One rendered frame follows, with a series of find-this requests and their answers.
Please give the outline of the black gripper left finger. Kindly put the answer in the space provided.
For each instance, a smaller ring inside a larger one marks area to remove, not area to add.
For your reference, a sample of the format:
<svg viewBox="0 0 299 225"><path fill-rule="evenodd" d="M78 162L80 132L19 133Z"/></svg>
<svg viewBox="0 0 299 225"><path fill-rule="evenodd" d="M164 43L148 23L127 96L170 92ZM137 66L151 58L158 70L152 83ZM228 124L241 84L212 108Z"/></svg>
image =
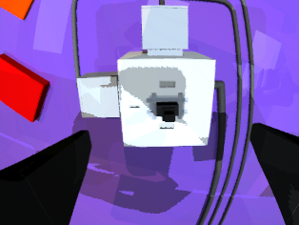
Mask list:
<svg viewBox="0 0 299 225"><path fill-rule="evenodd" d="M81 131L0 170L0 225L69 225L90 151Z"/></svg>

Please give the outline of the red rectangular block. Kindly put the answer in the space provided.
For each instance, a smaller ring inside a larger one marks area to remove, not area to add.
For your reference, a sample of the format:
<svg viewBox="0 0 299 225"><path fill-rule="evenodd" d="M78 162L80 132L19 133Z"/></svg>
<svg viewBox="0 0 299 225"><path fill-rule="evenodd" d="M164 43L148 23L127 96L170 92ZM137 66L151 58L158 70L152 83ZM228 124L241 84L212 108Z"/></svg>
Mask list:
<svg viewBox="0 0 299 225"><path fill-rule="evenodd" d="M6 54L0 54L0 101L26 117L30 123L41 115L50 82L22 66Z"/></svg>

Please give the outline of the black cable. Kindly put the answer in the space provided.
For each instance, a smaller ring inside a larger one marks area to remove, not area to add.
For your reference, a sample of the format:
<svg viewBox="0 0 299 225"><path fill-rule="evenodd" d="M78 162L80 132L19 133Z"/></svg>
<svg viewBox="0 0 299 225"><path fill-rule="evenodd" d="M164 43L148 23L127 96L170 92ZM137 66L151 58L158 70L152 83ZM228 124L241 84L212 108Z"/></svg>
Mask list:
<svg viewBox="0 0 299 225"><path fill-rule="evenodd" d="M90 116L111 116L120 117L120 96L118 71L115 72L86 72L80 75L80 64L78 64L78 44L77 44L77 25L76 25L76 4L78 0L72 0L71 20L72 20L72 50L74 62L74 75L76 75L76 89L80 94L80 110L82 117ZM208 225L213 223L213 219L221 206L222 197L226 193L231 170L237 150L239 123L241 123L242 106L242 55L241 44L239 44L237 12L230 1L227 0L196 0L196 1L214 1L226 4L230 9L231 21L233 21L235 51L237 51L238 66L238 97L237 97L237 115L235 115L235 135L233 150L231 150L230 165L227 172L226 182L219 196L217 208L215 208ZM245 169L247 151L249 150L249 133L252 127L253 105L254 105L254 66L253 66L253 46L252 36L250 36L249 12L247 11L246 0L239 0L242 4L243 16L245 16L247 40L249 43L249 126L247 127L245 149L243 150L241 170L239 170L237 181L235 181L233 194L228 202L226 212L222 216L222 225L224 217L229 212L231 201L237 193L241 174ZM141 6L142 12L142 44L143 49L149 49L149 55L183 55L183 49L188 49L188 6L169 6L165 5L165 0L158 0L158 5Z"/></svg>

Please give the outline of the orange flat rectangular pad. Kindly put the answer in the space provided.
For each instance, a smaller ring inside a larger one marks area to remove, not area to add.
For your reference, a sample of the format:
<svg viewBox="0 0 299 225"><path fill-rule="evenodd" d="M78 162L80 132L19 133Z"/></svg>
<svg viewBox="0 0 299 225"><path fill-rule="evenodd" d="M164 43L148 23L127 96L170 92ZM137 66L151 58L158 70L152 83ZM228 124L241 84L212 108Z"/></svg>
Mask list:
<svg viewBox="0 0 299 225"><path fill-rule="evenodd" d="M0 8L18 16L20 20L26 20L33 2L34 0L0 0Z"/></svg>

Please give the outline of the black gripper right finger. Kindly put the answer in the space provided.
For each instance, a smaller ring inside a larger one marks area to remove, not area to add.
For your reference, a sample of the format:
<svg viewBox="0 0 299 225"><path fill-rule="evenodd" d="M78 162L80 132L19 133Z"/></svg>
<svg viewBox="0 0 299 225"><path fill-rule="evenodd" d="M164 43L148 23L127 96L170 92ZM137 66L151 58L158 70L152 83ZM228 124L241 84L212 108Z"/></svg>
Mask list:
<svg viewBox="0 0 299 225"><path fill-rule="evenodd" d="M279 205L285 225L299 225L299 136L262 123L253 123L249 142Z"/></svg>

